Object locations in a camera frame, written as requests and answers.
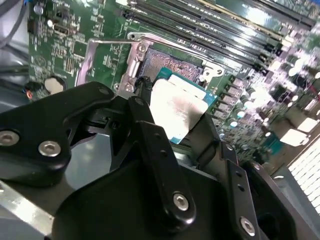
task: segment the black cable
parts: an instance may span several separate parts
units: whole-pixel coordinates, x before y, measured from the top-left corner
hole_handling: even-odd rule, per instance
[[[11,53],[12,55],[15,55],[17,58],[20,58],[21,60],[23,61],[26,61],[28,62],[29,60],[29,55],[19,49],[16,49],[15,47],[7,44],[5,45],[2,50],[8,52],[8,53]]]
[[[4,39],[0,40],[0,49],[5,47],[12,40],[12,38],[16,34],[19,26],[22,23],[22,20],[25,16],[26,11],[27,11],[27,6],[22,3],[22,7],[21,7],[21,11],[19,13],[18,19],[16,20],[11,32]]]
[[[0,18],[9,12],[21,0],[6,0],[0,5]]]

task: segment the ram slot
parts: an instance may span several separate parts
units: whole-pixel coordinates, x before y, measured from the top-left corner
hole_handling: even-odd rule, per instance
[[[138,10],[138,13],[144,14],[146,17],[156,20],[167,27],[171,27],[172,32],[180,31],[188,34],[192,38],[193,42],[219,52],[220,54],[239,61],[242,64],[253,66],[258,60],[256,56],[238,50],[231,44],[218,39],[213,39],[207,34],[186,26],[186,23],[183,20],[181,21],[180,18],[177,19],[177,17],[173,17],[167,12],[159,10],[156,7],[150,5],[139,5],[135,9]]]
[[[138,6],[145,5],[145,2],[139,4],[138,1]],[[217,41],[221,41],[221,43],[233,46],[239,51],[246,52],[247,54],[256,57],[259,57],[261,52],[264,52],[264,48],[262,46],[249,42],[245,38],[234,36],[234,34],[224,30],[223,28],[214,26],[213,24],[206,22],[199,17],[187,14],[177,8],[173,8],[171,5],[159,3],[157,8],[161,9],[161,13],[165,11],[168,15],[171,15],[171,19],[174,18],[173,20],[180,23],[182,21],[187,27],[198,30],[199,32],[206,34]]]
[[[232,56],[229,56],[223,52],[222,49],[212,49],[211,47],[207,47],[208,44],[205,42],[204,44],[195,42],[195,38],[190,36],[189,34],[186,34],[181,31],[177,31],[176,28],[165,25],[157,20],[154,20],[152,18],[146,17],[143,14],[139,14],[135,11],[128,10],[126,17],[129,20],[136,21],[139,24],[143,24],[146,26],[150,26],[151,28],[154,28],[156,30],[161,30],[162,32],[166,33],[168,36],[175,36],[177,38],[177,42],[182,44],[185,47],[188,47],[190,49],[197,50],[203,54],[206,54],[209,58],[211,58],[214,62],[217,62],[221,65],[226,66],[228,71],[231,72],[238,72],[242,67],[252,67],[252,64],[247,64],[239,61],[238,59],[235,59]]]
[[[223,15],[213,9],[208,11],[200,4],[190,3],[184,0],[159,0],[173,8],[179,9],[185,13],[191,14],[203,20],[204,23],[211,24],[216,28],[224,29],[225,31],[233,34],[239,38],[246,39],[246,41],[252,44],[260,45],[263,47],[270,41],[278,42],[271,39],[269,35],[262,32],[258,32],[248,27],[247,25],[241,24],[238,21],[230,18],[227,15]]]
[[[257,24],[254,21],[252,21],[251,19],[247,19],[246,17],[240,15],[240,13],[238,11],[236,11],[236,12],[238,12],[238,13],[236,13],[236,12],[233,12],[232,10],[228,9],[227,7],[225,7],[224,4],[218,5],[218,4],[209,2],[208,0],[188,0],[188,3],[190,5],[198,4],[200,6],[203,6],[203,7],[205,7],[205,10],[207,12],[210,12],[213,10],[213,11],[219,12],[225,16],[229,16],[230,18],[234,19],[238,23],[241,23],[241,24],[244,24],[247,26],[251,26],[252,28],[255,29],[255,31],[263,33],[265,35],[268,35],[276,40],[281,41],[282,39],[284,39],[284,36],[281,35],[278,31],[275,31],[273,28],[270,28],[270,25],[269,25],[269,27],[267,27],[264,25]]]
[[[275,16],[281,21],[292,24],[298,28],[310,31],[315,25],[316,21],[303,16],[285,6],[270,0],[242,0],[244,3],[260,9],[272,16]]]

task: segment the mounting bolt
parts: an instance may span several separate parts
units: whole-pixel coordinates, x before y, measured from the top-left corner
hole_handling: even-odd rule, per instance
[[[230,151],[233,150],[233,147],[232,147],[230,144],[228,144],[228,143],[226,144],[226,148],[229,149]]]
[[[12,146],[19,142],[19,135],[13,131],[0,131],[0,146]]]
[[[139,105],[141,105],[141,106],[144,105],[144,101],[142,101],[139,97],[136,97],[136,98],[135,98],[135,101],[136,101],[137,104],[139,104]]]
[[[56,157],[61,153],[59,143],[55,141],[44,141],[38,147],[39,153],[45,157]]]
[[[185,196],[180,193],[176,193],[173,196],[173,202],[176,207],[181,211],[187,211],[189,208],[189,202]]]
[[[139,46],[138,46],[138,51],[139,51],[140,53],[145,53],[145,52],[147,51],[146,45],[140,43]]]
[[[252,163],[252,166],[257,169],[258,171],[260,170],[260,166],[256,164],[255,162]]]
[[[254,226],[252,225],[252,223],[246,219],[245,217],[241,217],[240,218],[240,223],[242,228],[245,230],[245,232],[247,234],[249,234],[251,237],[253,237],[254,235],[256,235],[256,230],[254,228]]]

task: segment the silver screw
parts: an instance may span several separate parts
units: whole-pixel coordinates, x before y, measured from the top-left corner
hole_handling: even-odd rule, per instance
[[[133,93],[134,92],[134,86],[132,86],[130,83],[128,83],[126,86],[125,86],[125,90],[129,93]]]
[[[260,170],[260,167],[258,164],[256,164],[255,162],[252,163],[252,166],[257,169],[258,171]]]
[[[173,202],[174,202],[174,205],[176,205],[176,207],[178,209],[180,209],[181,211],[187,211],[188,208],[189,208],[189,202],[188,200],[186,199],[185,196],[183,196],[182,194],[180,193],[176,193],[174,196],[173,196]]]
[[[226,148],[229,149],[230,151],[233,150],[232,146],[230,144],[226,144]]]
[[[40,6],[39,4],[34,5],[33,11],[34,11],[35,14],[37,14],[39,16],[44,14],[44,8],[42,6]]]
[[[19,135],[13,131],[0,131],[0,146],[12,146],[19,142]]]
[[[247,234],[249,234],[251,237],[253,237],[254,235],[256,235],[256,230],[254,228],[254,226],[252,225],[252,223],[246,219],[245,217],[241,217],[240,218],[240,223],[242,228],[245,230],[245,232]]]
[[[59,143],[55,141],[44,141],[38,147],[39,153],[45,157],[56,157],[61,153]]]
[[[144,105],[144,101],[142,101],[142,100],[141,100],[140,98],[138,98],[138,97],[135,98],[135,101],[136,101],[137,104],[139,104],[139,105],[141,105],[141,106]]]
[[[109,91],[105,88],[99,88],[99,91],[100,91],[100,93],[105,94],[105,95],[109,94]]]
[[[138,51],[141,53],[145,53],[147,51],[147,47],[144,44],[139,44]]]
[[[113,89],[118,91],[120,88],[120,84],[119,83],[116,83],[115,85],[113,85]]]

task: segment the motherboard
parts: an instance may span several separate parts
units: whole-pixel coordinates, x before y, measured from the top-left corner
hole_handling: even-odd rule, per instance
[[[239,160],[267,161],[283,144],[308,142],[312,127],[297,118],[318,123],[319,15],[309,0],[38,0],[30,79],[133,92],[139,77],[169,68],[217,96],[208,113]],[[288,126],[299,132],[286,135]]]

